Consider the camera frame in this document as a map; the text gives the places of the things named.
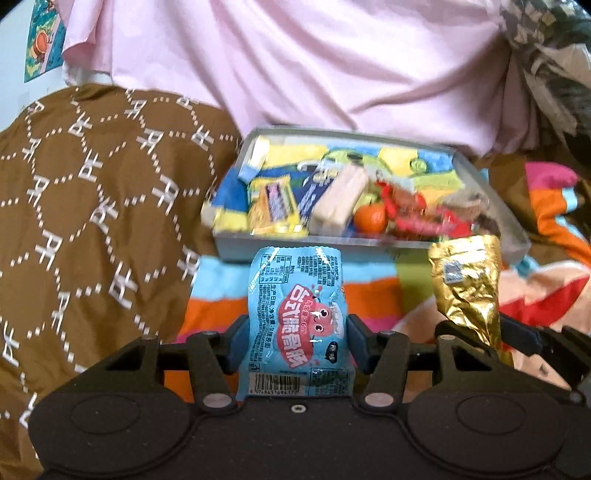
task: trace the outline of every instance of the wall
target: wall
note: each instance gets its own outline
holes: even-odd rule
[[[62,68],[24,83],[25,53],[34,2],[22,0],[0,21],[0,131],[8,127],[25,106],[66,87]],[[82,72],[78,77],[99,83],[111,82],[104,74]]]

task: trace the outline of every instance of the nutrition label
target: nutrition label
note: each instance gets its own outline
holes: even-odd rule
[[[293,272],[291,255],[276,255],[274,257],[272,255],[263,255],[259,283],[287,283],[291,272]]]
[[[277,287],[275,284],[261,285],[258,301],[259,329],[251,348],[251,362],[260,362],[262,352],[265,348],[271,347],[273,332],[275,330],[275,301],[277,299]]]
[[[334,255],[300,257],[297,259],[297,269],[314,277],[317,285],[334,287],[340,283],[339,261]]]
[[[349,393],[349,371],[337,368],[312,368],[310,390],[314,395],[330,397]]]

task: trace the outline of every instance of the bolt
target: bolt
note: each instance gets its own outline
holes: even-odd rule
[[[232,403],[232,397],[225,393],[210,393],[203,399],[203,405],[208,408],[225,408]]]
[[[579,392],[571,392],[569,398],[572,403],[583,403],[583,396]]]
[[[305,405],[299,405],[299,404],[297,404],[297,405],[292,405],[291,406],[291,411],[293,413],[304,413],[306,410],[307,410],[307,408],[306,408]]]
[[[375,408],[389,407],[392,405],[392,403],[394,403],[394,397],[383,392],[370,393],[369,395],[365,396],[364,400],[367,405]]]

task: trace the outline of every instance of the red logo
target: red logo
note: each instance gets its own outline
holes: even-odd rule
[[[329,307],[306,287],[295,285],[279,305],[277,346],[290,368],[300,367],[312,359],[315,337],[335,332]]]

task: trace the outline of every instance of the blue wrapper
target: blue wrapper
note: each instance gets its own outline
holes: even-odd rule
[[[247,395],[350,395],[347,304],[340,252],[263,248],[248,286],[249,349],[238,399]]]

